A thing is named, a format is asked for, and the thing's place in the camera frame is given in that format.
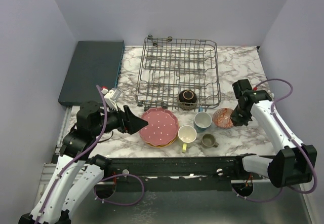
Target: yellow mug handle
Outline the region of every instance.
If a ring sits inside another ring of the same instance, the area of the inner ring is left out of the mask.
[[[182,145],[182,153],[186,153],[187,150],[187,143],[183,143]]]

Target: mug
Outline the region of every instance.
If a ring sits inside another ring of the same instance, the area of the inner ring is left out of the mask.
[[[178,137],[182,141],[182,153],[186,153],[187,151],[187,144],[193,143],[197,138],[196,130],[190,126],[185,125],[180,127],[178,131]]]
[[[218,146],[218,143],[216,142],[216,139],[212,134],[204,134],[203,137],[201,138],[201,143],[205,148]]]
[[[200,107],[194,116],[193,125],[198,132],[203,132],[212,124],[212,117]]]

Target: wire dish rack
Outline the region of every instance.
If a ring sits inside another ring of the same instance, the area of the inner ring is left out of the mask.
[[[216,108],[221,101],[217,45],[210,40],[153,38],[144,40],[136,86],[136,103],[179,108],[178,95],[191,90],[197,102],[187,109]]]

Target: stainless steel floor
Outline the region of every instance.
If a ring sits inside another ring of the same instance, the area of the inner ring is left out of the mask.
[[[270,183],[255,184],[251,197],[266,199],[278,189]],[[131,202],[139,193],[115,193],[113,200]],[[72,224],[307,224],[311,223],[302,195],[285,189],[270,203],[252,203],[233,192],[146,192],[131,207],[102,204],[90,193],[72,218]]]

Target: pink polka dot plate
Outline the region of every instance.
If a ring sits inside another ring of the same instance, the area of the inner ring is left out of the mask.
[[[169,110],[161,107],[151,108],[143,113],[141,119],[148,122],[139,133],[141,138],[151,145],[166,145],[177,137],[179,122]]]

